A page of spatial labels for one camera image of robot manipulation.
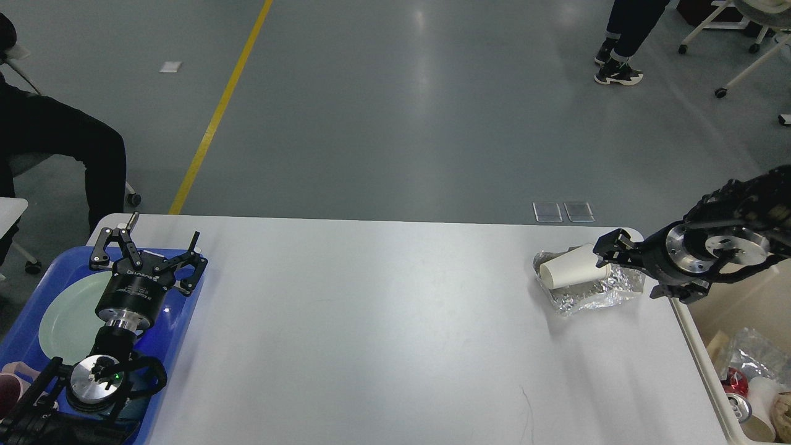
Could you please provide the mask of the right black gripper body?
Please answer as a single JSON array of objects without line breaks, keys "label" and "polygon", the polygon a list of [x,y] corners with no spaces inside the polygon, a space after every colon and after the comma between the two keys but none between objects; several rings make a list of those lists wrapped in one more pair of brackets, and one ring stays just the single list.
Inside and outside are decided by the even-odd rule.
[{"label": "right black gripper body", "polygon": [[703,232],[686,226],[667,226],[641,242],[642,273],[658,284],[711,282],[711,254],[704,252]]}]

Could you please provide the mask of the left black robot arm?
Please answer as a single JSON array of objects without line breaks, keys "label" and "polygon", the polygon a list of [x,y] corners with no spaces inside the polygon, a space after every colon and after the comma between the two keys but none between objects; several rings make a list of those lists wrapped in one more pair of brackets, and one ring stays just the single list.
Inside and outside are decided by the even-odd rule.
[{"label": "left black robot arm", "polygon": [[142,444],[208,260],[138,248],[130,221],[56,258],[2,342],[3,444]]}]

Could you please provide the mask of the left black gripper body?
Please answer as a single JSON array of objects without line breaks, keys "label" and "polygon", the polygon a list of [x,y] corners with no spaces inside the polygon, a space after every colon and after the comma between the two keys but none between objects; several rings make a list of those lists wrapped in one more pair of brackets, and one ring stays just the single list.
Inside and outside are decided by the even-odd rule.
[{"label": "left black gripper body", "polygon": [[96,305],[95,313],[107,327],[146,331],[156,324],[167,292],[176,285],[176,257],[142,251],[137,262],[122,257],[111,262],[107,255],[93,254],[94,270],[110,270],[111,277]]}]

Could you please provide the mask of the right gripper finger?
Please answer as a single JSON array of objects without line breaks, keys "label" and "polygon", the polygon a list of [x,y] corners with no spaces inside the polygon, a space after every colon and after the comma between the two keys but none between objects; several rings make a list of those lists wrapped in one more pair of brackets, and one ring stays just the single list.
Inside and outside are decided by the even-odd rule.
[{"label": "right gripper finger", "polygon": [[660,299],[667,297],[669,299],[678,299],[683,304],[692,304],[697,302],[708,295],[708,282],[706,281],[692,281],[686,284],[658,284],[650,292],[651,299]]},{"label": "right gripper finger", "polygon": [[623,268],[642,269],[641,242],[635,242],[624,229],[616,229],[602,235],[593,246],[597,256],[596,267],[618,265]]}]

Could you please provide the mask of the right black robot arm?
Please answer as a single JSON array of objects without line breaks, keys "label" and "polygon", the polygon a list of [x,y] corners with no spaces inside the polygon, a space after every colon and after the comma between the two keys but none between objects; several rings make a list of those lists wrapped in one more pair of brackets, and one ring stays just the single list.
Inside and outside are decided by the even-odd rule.
[{"label": "right black robot arm", "polygon": [[790,166],[751,180],[729,180],[681,220],[636,242],[618,229],[597,240],[597,266],[641,271],[658,284],[651,297],[684,304],[708,295],[713,284],[734,284],[789,259]]}]

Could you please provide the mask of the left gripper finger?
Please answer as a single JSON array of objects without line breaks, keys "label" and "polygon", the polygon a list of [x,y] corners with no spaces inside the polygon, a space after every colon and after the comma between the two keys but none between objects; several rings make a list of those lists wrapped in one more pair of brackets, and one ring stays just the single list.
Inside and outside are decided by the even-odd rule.
[{"label": "left gripper finger", "polygon": [[[116,266],[120,265],[122,260],[127,260],[133,270],[142,270],[142,256],[131,239],[131,231],[135,228],[139,215],[138,211],[134,211],[127,223],[113,229],[102,228],[91,255],[88,257],[88,267],[91,270],[116,270]],[[112,243],[116,243],[121,249],[120,260],[111,260],[106,251],[108,245]]]},{"label": "left gripper finger", "polygon": [[[197,246],[198,239],[200,239],[200,232],[195,231],[185,252],[154,263],[153,276],[160,279],[160,283],[166,290],[175,289],[186,297],[195,291],[208,265],[208,259],[201,255]],[[190,268],[192,273],[182,279],[176,279],[176,273],[184,268]]]}]

